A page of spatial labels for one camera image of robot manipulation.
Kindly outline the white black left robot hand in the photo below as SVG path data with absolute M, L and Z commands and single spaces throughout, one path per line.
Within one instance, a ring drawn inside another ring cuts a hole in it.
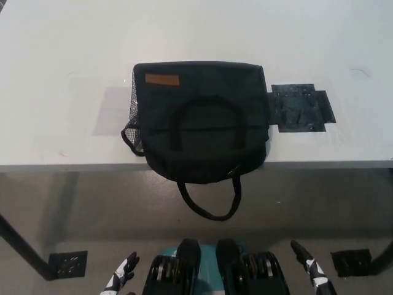
M 134 251 L 117 267 L 100 295 L 117 295 L 126 283 L 134 277 L 134 269 L 138 262 L 139 256 Z

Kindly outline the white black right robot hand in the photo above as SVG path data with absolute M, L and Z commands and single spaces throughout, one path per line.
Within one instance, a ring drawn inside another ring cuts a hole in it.
M 308 273 L 316 295 L 337 295 L 332 282 L 308 250 L 295 240 L 292 240 L 290 245 L 298 262 Z

